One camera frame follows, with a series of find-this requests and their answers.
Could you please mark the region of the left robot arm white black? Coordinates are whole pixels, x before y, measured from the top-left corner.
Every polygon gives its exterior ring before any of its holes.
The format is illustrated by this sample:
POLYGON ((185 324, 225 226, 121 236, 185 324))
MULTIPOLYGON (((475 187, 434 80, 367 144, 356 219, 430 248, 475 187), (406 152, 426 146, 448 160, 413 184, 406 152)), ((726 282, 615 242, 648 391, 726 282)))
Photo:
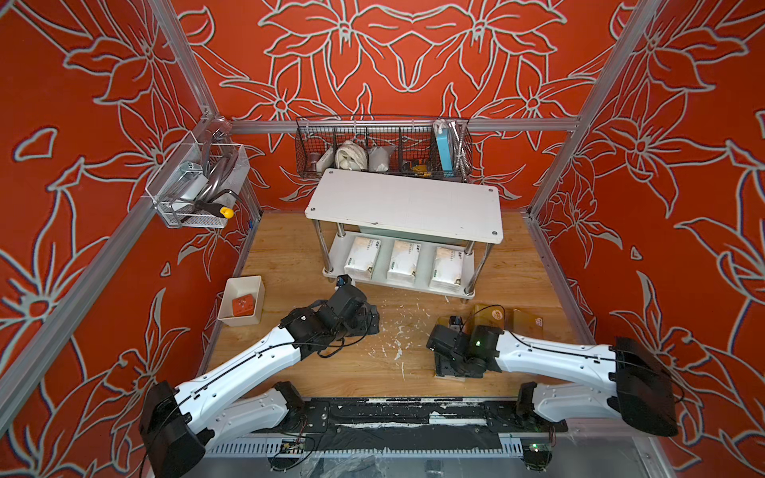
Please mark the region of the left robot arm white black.
POLYGON ((330 299, 292 310, 221 366, 178 386, 152 386, 139 419, 143 463, 154 476, 181 477, 214 446, 276 427, 303 405, 294 386, 279 382, 256 398, 247 398, 247 392, 301 360, 330 358, 379 330, 377 306, 342 276, 330 299))

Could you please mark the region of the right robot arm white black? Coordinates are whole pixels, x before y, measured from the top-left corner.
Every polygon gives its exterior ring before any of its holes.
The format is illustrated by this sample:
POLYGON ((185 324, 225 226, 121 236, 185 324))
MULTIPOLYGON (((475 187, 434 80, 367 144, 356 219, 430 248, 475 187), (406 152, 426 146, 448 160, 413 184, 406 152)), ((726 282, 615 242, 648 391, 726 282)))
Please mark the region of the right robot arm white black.
POLYGON ((519 415, 533 414, 549 422, 619 418, 649 435, 679 433, 675 381, 669 369, 633 339, 618 338, 613 346, 575 345, 490 326, 477 326, 466 334, 437 325, 426 346, 462 378, 518 372, 557 380, 555 386, 522 384, 516 402, 519 415))

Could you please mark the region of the white tissue pack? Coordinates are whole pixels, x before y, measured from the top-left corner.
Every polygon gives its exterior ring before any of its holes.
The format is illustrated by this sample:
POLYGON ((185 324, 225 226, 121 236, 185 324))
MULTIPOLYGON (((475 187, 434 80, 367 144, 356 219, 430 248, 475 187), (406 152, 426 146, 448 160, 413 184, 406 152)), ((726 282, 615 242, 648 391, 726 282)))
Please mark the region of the white tissue pack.
POLYGON ((357 236, 345 261, 345 273, 354 279, 371 280, 381 247, 380 239, 357 236))
POLYGON ((464 253, 462 250, 436 247, 430 276, 430 288, 459 293, 462 283, 464 253))
POLYGON ((413 285, 416 282, 420 250, 422 250, 420 243, 394 241, 386 278, 395 283, 413 285))

